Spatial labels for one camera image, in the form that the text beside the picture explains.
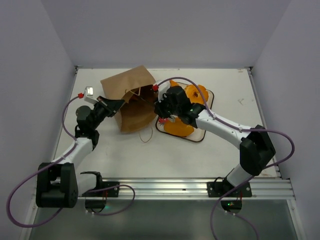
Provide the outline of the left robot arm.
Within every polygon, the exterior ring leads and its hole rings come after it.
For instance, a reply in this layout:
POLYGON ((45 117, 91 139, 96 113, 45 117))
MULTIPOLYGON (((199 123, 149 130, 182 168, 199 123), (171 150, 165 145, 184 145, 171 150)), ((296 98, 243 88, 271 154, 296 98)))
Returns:
POLYGON ((113 117, 124 105, 123 99, 110 100, 99 96, 93 107, 77 108, 73 144, 60 157, 41 163, 36 182, 36 205, 40 208, 73 208, 79 196, 103 193, 102 176, 97 171, 76 174, 76 168, 98 145, 98 126, 113 117))

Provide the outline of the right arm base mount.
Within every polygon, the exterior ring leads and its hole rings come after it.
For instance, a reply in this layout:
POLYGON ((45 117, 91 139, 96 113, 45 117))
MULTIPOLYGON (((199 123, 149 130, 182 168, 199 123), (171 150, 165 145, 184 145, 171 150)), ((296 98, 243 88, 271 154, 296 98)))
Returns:
POLYGON ((233 185, 222 177, 217 177, 214 181, 208 181, 206 183, 206 190, 209 198, 220 198, 228 191, 232 191, 225 196, 226 198, 231 198, 231 200, 221 200, 220 205, 228 213, 237 214, 242 210, 243 198, 251 198, 253 194, 249 182, 237 189, 234 188, 233 185))

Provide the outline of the oval orange fake loaf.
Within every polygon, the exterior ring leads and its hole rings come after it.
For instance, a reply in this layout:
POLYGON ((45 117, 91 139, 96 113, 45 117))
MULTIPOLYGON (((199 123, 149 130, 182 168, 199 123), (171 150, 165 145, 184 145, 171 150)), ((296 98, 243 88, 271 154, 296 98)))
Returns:
POLYGON ((191 125, 183 123, 177 117, 174 119, 174 121, 167 121, 163 128, 166 133, 178 137, 188 137, 194 132, 194 128, 191 125))

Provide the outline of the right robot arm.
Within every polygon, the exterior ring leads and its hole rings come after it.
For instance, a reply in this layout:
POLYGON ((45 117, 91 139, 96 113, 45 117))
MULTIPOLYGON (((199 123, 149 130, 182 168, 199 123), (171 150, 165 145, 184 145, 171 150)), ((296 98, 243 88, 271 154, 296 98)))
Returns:
POLYGON ((231 143, 239 150, 239 164, 223 179, 220 189, 235 196, 241 184, 258 176, 275 156, 276 150, 265 128, 250 128, 222 119, 206 104, 192 103, 180 86, 158 86, 155 113, 163 119, 180 119, 184 124, 205 130, 231 143))

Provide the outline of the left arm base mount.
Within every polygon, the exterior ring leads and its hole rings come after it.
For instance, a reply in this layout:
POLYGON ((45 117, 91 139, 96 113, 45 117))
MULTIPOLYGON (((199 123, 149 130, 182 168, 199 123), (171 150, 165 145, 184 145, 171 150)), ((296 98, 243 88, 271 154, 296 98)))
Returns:
POLYGON ((101 181, 93 190, 109 188, 109 190, 85 192, 82 196, 85 197, 85 209, 91 213, 101 213, 107 206, 107 198, 117 198, 119 195, 118 181, 101 181))

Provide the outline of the brown paper bag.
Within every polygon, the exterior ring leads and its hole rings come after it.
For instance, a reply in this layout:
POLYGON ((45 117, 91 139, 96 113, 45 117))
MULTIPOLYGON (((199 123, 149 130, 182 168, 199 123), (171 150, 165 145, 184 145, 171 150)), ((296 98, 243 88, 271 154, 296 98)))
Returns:
POLYGON ((141 65, 100 81, 104 96, 110 100, 124 100, 114 118, 123 134, 139 132, 149 127, 156 118, 152 90, 156 82, 152 74, 141 65))

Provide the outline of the orange fake baguette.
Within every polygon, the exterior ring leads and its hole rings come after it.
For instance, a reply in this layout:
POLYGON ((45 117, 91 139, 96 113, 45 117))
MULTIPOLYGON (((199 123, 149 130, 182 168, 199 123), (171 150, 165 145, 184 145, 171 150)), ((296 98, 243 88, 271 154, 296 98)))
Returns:
POLYGON ((179 86, 179 84, 172 79, 169 82, 171 87, 179 86))

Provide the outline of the metal tongs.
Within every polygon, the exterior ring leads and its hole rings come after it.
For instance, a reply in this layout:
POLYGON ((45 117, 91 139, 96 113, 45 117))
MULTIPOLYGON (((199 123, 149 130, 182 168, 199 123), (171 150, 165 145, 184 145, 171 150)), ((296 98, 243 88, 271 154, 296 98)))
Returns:
POLYGON ((177 118, 176 115, 171 115, 170 117, 167 118, 167 120, 172 122, 172 123, 175 123, 176 122, 176 118, 177 118))

